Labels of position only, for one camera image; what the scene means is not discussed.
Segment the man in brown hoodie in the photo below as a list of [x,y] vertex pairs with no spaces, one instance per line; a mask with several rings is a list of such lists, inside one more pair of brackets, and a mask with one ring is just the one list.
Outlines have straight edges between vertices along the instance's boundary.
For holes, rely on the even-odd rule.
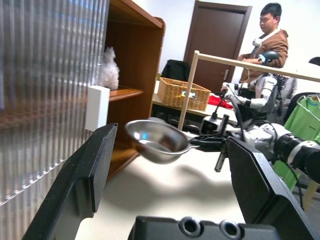
[[262,65],[258,60],[259,54],[267,51],[274,51],[278,59],[266,62],[267,67],[283,68],[288,58],[288,33],[279,28],[282,15],[282,7],[279,3],[268,3],[260,12],[259,26],[263,34],[252,41],[253,50],[250,53],[240,55],[237,60]]

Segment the white door handle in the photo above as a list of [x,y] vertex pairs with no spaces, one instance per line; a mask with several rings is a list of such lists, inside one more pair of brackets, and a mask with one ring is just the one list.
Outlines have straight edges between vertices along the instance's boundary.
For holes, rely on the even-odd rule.
[[102,86],[89,86],[87,93],[84,128],[94,132],[107,124],[110,89]]

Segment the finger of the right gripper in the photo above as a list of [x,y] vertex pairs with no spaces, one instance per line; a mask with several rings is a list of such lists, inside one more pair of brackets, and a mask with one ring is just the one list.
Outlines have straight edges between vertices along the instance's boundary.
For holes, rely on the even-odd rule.
[[192,149],[197,149],[202,152],[221,152],[223,148],[223,144],[214,144],[214,145],[194,145],[191,144],[190,147]]
[[225,141],[224,137],[216,135],[199,135],[190,139],[190,144],[199,146],[220,145]]

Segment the dark brown room door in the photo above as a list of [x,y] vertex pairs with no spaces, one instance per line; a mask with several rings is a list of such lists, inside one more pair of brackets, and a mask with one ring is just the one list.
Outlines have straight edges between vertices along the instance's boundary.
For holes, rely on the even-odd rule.
[[[201,54],[236,59],[251,15],[251,6],[212,3],[196,0],[194,3],[183,60],[192,63],[194,51]],[[224,81],[225,70],[229,69]],[[235,68],[230,65],[199,60],[193,82],[212,92],[223,82],[230,82]]]

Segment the green shirt on hanger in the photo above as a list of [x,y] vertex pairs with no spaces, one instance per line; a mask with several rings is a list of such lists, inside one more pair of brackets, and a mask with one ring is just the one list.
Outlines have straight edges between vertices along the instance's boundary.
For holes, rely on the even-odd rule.
[[[284,128],[294,136],[320,145],[320,97],[302,97],[288,119]],[[273,170],[283,179],[290,190],[297,180],[291,170],[281,161],[276,161]]]

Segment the black bag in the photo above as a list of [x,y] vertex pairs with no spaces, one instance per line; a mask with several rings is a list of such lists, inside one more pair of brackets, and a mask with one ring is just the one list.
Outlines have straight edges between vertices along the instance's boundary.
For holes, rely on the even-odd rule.
[[161,73],[162,78],[187,82],[190,74],[190,65],[185,61],[170,59]]

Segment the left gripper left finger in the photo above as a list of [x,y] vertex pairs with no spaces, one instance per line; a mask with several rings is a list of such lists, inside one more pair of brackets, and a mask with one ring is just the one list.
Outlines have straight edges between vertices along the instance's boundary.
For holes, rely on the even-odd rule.
[[22,240],[75,240],[98,211],[117,130],[117,123],[96,129],[65,161]]

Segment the red cloth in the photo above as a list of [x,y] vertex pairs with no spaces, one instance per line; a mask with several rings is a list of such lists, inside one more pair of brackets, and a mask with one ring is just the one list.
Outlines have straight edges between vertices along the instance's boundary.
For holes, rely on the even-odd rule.
[[[208,99],[208,104],[213,105],[213,106],[218,106],[219,103],[221,102],[221,100],[222,99],[220,97],[210,95],[209,99]],[[232,104],[230,104],[229,102],[227,102],[225,100],[221,102],[220,107],[226,108],[226,109],[233,109]]]

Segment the white humanoid robot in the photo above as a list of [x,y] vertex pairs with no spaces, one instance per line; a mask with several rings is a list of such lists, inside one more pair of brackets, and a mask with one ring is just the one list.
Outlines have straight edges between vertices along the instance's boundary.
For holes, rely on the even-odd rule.
[[266,120],[269,115],[280,117],[297,89],[297,79],[265,73],[245,83],[222,84],[225,96],[237,104],[242,120]]

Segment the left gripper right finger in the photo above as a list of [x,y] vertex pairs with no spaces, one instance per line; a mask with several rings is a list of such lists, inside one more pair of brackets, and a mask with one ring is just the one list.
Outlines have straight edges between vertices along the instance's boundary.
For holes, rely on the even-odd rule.
[[245,224],[244,240],[320,240],[298,201],[253,146],[226,140],[232,187]]

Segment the wicker basket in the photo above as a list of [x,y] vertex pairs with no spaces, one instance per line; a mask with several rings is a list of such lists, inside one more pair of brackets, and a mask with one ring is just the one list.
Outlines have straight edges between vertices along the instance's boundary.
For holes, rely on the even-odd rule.
[[[188,82],[161,77],[159,79],[157,95],[164,105],[181,108],[184,104],[187,87]],[[209,102],[210,93],[210,90],[193,83],[189,94],[187,109],[205,111]]]

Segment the steel bowl with handle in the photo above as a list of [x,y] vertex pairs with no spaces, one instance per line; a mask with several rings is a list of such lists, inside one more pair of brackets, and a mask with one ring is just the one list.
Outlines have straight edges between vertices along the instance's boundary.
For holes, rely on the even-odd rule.
[[167,165],[199,145],[191,144],[187,136],[165,122],[140,119],[125,125],[134,148],[147,160]]

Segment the white plush snowman toy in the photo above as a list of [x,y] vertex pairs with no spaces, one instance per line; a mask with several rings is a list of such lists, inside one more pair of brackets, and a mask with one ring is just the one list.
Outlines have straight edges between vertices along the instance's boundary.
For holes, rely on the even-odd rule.
[[119,87],[120,69],[115,62],[116,54],[114,48],[107,47],[103,53],[100,73],[100,85],[115,91]]

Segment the wooden cabinet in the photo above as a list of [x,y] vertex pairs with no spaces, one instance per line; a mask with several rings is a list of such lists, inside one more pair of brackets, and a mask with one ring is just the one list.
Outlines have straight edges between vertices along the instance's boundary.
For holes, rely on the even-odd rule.
[[0,0],[0,183],[33,183],[66,160],[85,129],[88,87],[100,85],[113,47],[119,88],[108,123],[117,123],[108,175],[136,156],[125,124],[150,115],[165,23],[132,0]]

